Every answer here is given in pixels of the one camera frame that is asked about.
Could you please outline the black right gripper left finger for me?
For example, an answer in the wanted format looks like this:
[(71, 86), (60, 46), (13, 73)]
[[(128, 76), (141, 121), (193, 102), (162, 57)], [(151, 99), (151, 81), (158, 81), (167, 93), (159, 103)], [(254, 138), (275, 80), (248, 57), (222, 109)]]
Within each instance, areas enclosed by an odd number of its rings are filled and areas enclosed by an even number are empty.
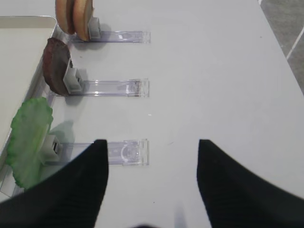
[(2, 228), (93, 228), (109, 175), (106, 140), (96, 140), (64, 168), (0, 204)]

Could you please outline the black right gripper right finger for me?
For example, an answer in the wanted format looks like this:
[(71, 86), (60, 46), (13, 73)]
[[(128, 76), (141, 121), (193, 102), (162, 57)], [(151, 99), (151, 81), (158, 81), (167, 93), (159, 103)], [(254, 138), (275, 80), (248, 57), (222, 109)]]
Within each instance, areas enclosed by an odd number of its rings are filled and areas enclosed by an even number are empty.
[(213, 228), (302, 228), (304, 200), (200, 140), (198, 188)]

